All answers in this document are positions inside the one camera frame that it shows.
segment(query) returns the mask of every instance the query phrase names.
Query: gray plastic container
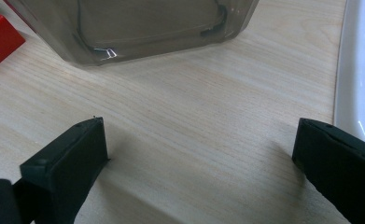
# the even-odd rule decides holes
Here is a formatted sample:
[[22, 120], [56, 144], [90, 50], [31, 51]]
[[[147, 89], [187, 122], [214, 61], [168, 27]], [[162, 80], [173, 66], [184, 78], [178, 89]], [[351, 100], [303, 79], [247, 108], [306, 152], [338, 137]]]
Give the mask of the gray plastic container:
[[5, 0], [66, 61], [100, 65], [236, 37], [259, 0]]

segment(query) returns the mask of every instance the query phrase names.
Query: light wood surface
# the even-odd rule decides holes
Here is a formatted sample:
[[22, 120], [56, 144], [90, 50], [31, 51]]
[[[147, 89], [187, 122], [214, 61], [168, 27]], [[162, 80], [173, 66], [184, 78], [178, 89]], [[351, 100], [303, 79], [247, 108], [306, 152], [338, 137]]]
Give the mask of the light wood surface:
[[332, 123], [345, 0], [260, 0], [234, 40], [102, 67], [27, 42], [0, 64], [0, 177], [104, 117], [112, 161], [76, 223], [347, 223], [291, 161], [300, 117]]

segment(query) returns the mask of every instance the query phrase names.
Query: tabletop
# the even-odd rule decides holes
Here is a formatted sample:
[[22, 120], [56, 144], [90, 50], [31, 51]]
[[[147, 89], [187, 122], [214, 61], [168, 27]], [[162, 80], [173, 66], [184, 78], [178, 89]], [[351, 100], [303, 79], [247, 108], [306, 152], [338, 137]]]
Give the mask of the tabletop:
[[0, 64], [0, 178], [75, 123], [105, 120], [111, 161], [76, 223], [347, 223], [291, 154], [332, 123], [346, 0], [260, 0], [223, 44], [74, 67], [26, 39]]

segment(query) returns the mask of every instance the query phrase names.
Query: wooden table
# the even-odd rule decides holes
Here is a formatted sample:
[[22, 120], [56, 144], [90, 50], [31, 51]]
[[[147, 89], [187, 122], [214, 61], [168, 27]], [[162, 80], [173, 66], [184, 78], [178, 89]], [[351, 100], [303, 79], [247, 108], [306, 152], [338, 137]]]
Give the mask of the wooden table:
[[234, 40], [76, 68], [27, 42], [0, 64], [0, 177], [104, 117], [112, 161], [76, 223], [347, 223], [291, 161], [300, 117], [332, 123], [345, 0], [260, 0]]

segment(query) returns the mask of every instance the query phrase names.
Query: wood grain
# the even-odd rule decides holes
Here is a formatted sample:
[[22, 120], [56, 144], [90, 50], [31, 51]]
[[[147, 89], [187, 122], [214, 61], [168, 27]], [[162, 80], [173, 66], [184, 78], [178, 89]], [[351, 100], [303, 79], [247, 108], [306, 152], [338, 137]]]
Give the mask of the wood grain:
[[260, 0], [234, 40], [102, 67], [27, 42], [0, 64], [0, 177], [105, 119], [112, 161], [76, 223], [347, 223], [291, 161], [300, 117], [332, 122], [345, 0]]

